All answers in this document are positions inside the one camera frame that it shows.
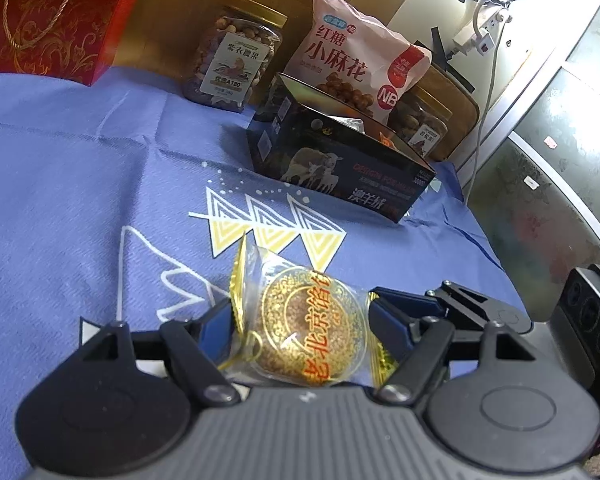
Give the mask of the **gold mooncake packet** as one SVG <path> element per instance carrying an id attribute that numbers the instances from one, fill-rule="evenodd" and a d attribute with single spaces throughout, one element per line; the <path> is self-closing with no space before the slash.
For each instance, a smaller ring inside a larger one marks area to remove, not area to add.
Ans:
<path id="1" fill-rule="evenodd" d="M 378 387 L 396 360 L 370 328 L 377 297 L 244 236 L 230 276 L 232 350 L 220 370 L 253 384 Z"/>

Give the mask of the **red spicy snack packet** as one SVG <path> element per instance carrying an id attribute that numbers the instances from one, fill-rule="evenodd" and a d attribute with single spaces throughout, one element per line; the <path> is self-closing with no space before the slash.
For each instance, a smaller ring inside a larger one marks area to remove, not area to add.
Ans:
<path id="1" fill-rule="evenodd" d="M 396 144 L 394 144 L 394 142 L 393 142 L 394 133 L 392 131 L 385 132 L 384 130 L 379 130 L 378 136 L 379 136 L 379 141 L 382 144 L 384 144 L 385 146 L 388 146 L 388 148 L 392 148 L 393 151 L 398 150 L 398 148 L 396 147 Z"/>

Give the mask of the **blue printed tablecloth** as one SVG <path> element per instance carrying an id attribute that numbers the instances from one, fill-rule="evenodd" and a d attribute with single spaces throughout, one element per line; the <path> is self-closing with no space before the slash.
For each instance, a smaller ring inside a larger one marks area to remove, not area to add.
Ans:
<path id="1" fill-rule="evenodd" d="M 236 246 L 211 220 L 268 222 L 282 254 L 334 278 L 421 294 L 443 281 L 519 306 L 453 167 L 400 222 L 256 174 L 249 114 L 187 101 L 178 84 L 115 67 L 96 84 L 0 74 L 0 479 L 29 468 L 21 399 L 94 325 L 154 330 L 228 291 Z"/>

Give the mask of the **black sheep storage box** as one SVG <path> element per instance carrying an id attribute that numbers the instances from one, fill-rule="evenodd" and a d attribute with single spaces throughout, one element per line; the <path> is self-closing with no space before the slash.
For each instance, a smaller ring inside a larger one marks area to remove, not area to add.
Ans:
<path id="1" fill-rule="evenodd" d="M 397 222 L 436 172 L 392 131 L 317 88 L 283 73 L 252 116 L 247 139 L 254 170 L 280 182 L 346 200 Z"/>

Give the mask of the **right nut jar gold lid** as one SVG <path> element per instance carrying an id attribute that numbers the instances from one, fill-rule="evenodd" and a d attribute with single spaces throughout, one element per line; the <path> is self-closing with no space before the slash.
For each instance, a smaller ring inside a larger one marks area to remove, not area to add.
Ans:
<path id="1" fill-rule="evenodd" d="M 414 86 L 393 111 L 396 133 L 426 158 L 449 132 L 453 113 L 427 90 Z"/>

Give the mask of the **nut jar gold lid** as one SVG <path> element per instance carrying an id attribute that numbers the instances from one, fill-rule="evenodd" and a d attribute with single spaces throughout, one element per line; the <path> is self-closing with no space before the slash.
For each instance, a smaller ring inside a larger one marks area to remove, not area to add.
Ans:
<path id="1" fill-rule="evenodd" d="M 427 90 L 414 86 L 393 111 L 396 133 L 426 158 L 449 132 L 453 113 Z"/>
<path id="2" fill-rule="evenodd" d="M 287 17 L 254 0 L 224 0 L 201 36 L 182 93 L 189 101 L 240 113 L 283 42 Z"/>

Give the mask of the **brown cushion board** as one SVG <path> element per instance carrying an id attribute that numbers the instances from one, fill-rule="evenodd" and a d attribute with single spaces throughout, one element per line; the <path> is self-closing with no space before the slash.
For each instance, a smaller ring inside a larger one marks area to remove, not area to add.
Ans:
<path id="1" fill-rule="evenodd" d="M 418 84 L 442 103 L 451 113 L 448 133 L 428 157 L 435 162 L 447 159 L 478 124 L 478 103 L 452 77 L 431 65 Z"/>

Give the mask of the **pink twisted-dough snack bag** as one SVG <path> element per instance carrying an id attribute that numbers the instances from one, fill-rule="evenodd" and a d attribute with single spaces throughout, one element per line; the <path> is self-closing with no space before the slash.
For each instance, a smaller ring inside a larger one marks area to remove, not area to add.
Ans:
<path id="1" fill-rule="evenodd" d="M 417 47 L 344 0 L 313 0 L 313 25 L 284 73 L 384 124 L 431 65 Z"/>

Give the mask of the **white power strip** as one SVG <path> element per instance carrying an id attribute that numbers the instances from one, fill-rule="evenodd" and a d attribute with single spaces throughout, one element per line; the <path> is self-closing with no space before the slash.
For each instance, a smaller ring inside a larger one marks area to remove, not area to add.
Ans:
<path id="1" fill-rule="evenodd" d="M 486 55 L 495 47 L 502 26 L 511 20 L 506 9 L 485 6 L 478 12 L 475 22 L 468 23 L 454 36 L 454 51 L 468 55 L 471 50 L 476 50 L 480 55 Z"/>

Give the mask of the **left nut jar gold lid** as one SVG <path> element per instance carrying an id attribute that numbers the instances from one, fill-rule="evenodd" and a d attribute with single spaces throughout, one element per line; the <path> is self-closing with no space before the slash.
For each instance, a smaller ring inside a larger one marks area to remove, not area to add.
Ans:
<path id="1" fill-rule="evenodd" d="M 254 0 L 224 0 L 201 36 L 182 93 L 189 101 L 240 113 L 283 42 L 287 17 Z"/>

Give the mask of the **red gift bag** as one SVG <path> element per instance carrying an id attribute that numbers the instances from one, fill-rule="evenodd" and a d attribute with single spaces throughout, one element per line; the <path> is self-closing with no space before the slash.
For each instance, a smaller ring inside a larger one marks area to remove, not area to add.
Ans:
<path id="1" fill-rule="evenodd" d="M 0 0 L 0 73 L 90 86 L 114 62 L 136 0 Z"/>

